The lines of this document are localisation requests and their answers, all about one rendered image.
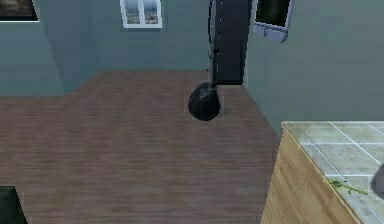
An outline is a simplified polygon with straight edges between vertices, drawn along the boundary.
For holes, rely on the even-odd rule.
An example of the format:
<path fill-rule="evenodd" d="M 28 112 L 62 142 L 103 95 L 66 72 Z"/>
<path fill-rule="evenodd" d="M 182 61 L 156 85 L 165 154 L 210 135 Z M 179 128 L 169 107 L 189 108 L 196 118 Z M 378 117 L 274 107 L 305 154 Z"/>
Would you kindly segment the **black rubbish bag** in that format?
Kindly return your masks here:
<path fill-rule="evenodd" d="M 217 86 L 211 82 L 198 85 L 191 93 L 188 111 L 197 120 L 213 120 L 220 112 L 221 104 Z"/>

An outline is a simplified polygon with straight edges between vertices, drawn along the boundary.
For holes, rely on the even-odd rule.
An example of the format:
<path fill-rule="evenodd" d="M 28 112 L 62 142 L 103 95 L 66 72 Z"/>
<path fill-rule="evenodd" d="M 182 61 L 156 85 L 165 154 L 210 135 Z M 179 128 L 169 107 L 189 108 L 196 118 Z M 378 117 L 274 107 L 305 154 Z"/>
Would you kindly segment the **dark room door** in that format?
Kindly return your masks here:
<path fill-rule="evenodd" d="M 209 0 L 209 74 L 214 85 L 241 85 L 252 0 Z"/>

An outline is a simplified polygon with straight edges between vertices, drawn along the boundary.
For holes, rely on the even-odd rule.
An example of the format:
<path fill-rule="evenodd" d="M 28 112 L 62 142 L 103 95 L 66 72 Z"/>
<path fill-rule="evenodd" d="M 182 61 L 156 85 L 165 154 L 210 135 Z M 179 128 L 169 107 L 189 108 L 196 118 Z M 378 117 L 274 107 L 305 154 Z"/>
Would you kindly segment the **white framed window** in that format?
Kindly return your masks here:
<path fill-rule="evenodd" d="M 122 25 L 126 29 L 161 29 L 161 0 L 120 0 Z"/>

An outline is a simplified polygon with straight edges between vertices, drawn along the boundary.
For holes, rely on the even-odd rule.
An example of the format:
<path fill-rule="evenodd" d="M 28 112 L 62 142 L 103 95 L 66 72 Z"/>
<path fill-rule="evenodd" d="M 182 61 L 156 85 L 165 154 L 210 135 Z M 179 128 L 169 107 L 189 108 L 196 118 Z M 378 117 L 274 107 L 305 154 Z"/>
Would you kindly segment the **wooden counter with tiled top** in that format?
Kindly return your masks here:
<path fill-rule="evenodd" d="M 284 121 L 260 224 L 384 224 L 370 188 L 384 164 L 384 121 Z M 364 190 L 334 189 L 339 179 Z"/>

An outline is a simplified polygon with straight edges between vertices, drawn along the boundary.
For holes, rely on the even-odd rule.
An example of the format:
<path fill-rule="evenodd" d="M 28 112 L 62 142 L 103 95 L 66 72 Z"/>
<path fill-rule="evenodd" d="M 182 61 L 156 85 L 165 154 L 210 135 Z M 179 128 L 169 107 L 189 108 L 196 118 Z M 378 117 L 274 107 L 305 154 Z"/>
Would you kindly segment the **green herb sprig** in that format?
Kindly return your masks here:
<path fill-rule="evenodd" d="M 367 192 L 355 187 L 348 185 L 345 181 L 339 179 L 328 179 L 327 183 L 332 186 L 334 189 L 345 188 L 349 194 L 356 192 L 358 194 L 367 195 Z"/>

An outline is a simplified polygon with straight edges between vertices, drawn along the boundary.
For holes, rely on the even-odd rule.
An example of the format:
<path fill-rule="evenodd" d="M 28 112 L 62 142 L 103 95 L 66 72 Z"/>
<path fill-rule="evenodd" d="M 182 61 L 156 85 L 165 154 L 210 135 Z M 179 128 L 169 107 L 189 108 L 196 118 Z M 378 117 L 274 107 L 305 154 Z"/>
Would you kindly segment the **grey round dish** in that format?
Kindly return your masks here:
<path fill-rule="evenodd" d="M 384 200 L 384 164 L 373 175 L 370 188 L 376 196 Z"/>

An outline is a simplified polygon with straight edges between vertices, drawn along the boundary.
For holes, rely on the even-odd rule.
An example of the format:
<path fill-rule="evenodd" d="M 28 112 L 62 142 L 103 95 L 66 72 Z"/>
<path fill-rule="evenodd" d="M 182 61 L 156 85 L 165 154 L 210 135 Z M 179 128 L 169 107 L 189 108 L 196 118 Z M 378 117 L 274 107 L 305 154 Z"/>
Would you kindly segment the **black box furniture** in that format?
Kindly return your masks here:
<path fill-rule="evenodd" d="M 14 186 L 0 186 L 0 224 L 28 224 Z"/>

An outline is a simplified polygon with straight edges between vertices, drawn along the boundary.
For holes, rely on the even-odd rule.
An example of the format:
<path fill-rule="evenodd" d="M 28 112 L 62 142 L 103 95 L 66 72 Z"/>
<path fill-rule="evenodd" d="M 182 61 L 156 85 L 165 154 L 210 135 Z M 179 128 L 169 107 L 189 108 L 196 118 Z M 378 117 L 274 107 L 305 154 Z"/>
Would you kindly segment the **dark framed wall picture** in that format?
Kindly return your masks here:
<path fill-rule="evenodd" d="M 0 0 L 0 22 L 38 21 L 33 0 Z"/>

